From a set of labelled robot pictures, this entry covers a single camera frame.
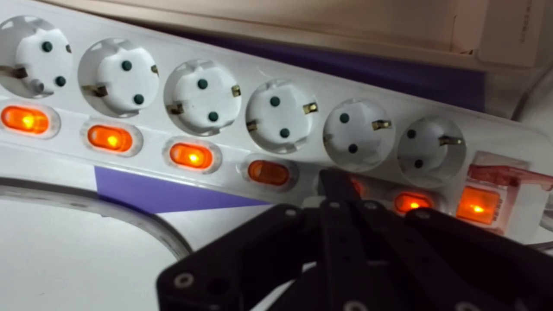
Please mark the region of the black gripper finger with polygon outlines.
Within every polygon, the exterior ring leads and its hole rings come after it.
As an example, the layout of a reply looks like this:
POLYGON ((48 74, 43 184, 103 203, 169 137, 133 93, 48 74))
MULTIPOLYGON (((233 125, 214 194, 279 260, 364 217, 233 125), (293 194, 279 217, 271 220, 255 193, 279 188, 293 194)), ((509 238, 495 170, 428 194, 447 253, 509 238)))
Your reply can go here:
POLYGON ((349 207, 359 201, 350 175, 336 169, 323 169, 319 172, 317 193, 328 207, 349 207))

